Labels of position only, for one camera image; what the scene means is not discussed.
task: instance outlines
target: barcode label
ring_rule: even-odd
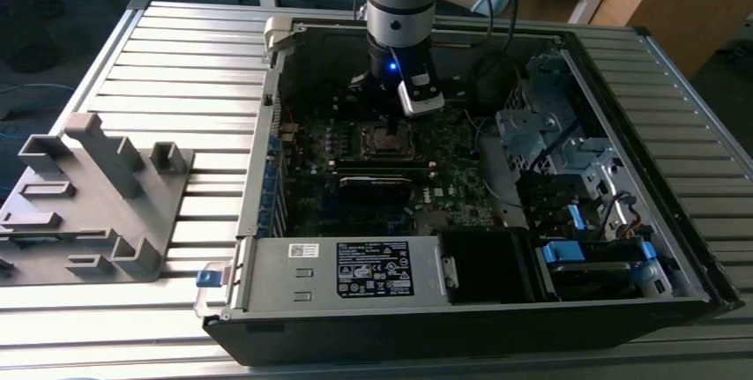
[[[289,258],[318,258],[320,243],[292,243],[288,250]]]

